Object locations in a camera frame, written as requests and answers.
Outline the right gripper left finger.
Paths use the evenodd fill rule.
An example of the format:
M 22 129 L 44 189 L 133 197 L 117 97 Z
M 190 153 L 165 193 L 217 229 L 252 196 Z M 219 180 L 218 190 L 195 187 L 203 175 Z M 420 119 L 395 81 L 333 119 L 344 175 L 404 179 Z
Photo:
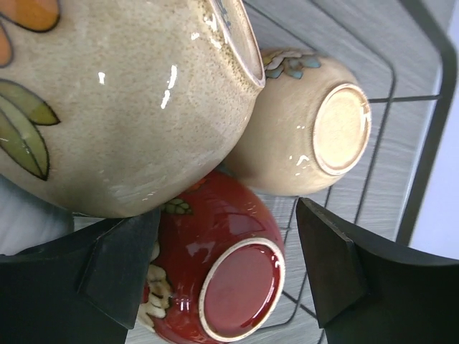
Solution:
M 124 343 L 136 322 L 158 209 L 105 219 L 1 256 L 3 343 Z

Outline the beige speckled bowl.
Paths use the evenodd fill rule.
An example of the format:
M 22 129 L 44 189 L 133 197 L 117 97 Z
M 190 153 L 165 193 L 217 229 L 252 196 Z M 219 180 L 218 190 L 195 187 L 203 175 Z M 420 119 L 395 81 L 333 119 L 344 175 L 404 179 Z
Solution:
M 1 174 L 76 213 L 145 213 L 224 160 L 264 85 L 241 1 L 3 1 Z

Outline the red patterned bowl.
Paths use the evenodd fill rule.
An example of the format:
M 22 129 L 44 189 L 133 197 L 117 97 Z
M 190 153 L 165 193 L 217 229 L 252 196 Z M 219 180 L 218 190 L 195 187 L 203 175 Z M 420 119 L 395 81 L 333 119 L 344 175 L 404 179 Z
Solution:
M 231 343 L 272 314 L 285 249 L 270 210 L 212 171 L 161 207 L 137 319 L 170 343 Z

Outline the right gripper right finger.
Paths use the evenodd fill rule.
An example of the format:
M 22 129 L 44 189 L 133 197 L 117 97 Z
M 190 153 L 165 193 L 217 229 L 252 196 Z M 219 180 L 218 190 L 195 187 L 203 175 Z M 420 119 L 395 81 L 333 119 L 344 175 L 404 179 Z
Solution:
M 352 224 L 307 198 L 298 233 L 330 343 L 456 343 L 458 261 Z

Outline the black wire dish rack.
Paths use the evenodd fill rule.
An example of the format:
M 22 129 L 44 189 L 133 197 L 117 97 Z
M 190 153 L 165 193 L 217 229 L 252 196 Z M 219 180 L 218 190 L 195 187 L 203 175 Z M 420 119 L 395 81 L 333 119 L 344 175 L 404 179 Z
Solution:
M 247 1 L 261 47 L 307 47 L 343 62 L 372 104 L 361 162 L 313 201 L 409 244 L 453 95 L 456 1 Z

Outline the tan bowl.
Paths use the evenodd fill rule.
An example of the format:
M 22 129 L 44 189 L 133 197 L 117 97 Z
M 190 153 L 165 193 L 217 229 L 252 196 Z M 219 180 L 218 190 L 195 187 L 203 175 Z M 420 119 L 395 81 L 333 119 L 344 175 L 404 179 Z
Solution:
M 265 88 L 225 167 L 264 194 L 299 196 L 343 178 L 362 157 L 369 101 L 341 62 L 299 48 L 261 51 Z

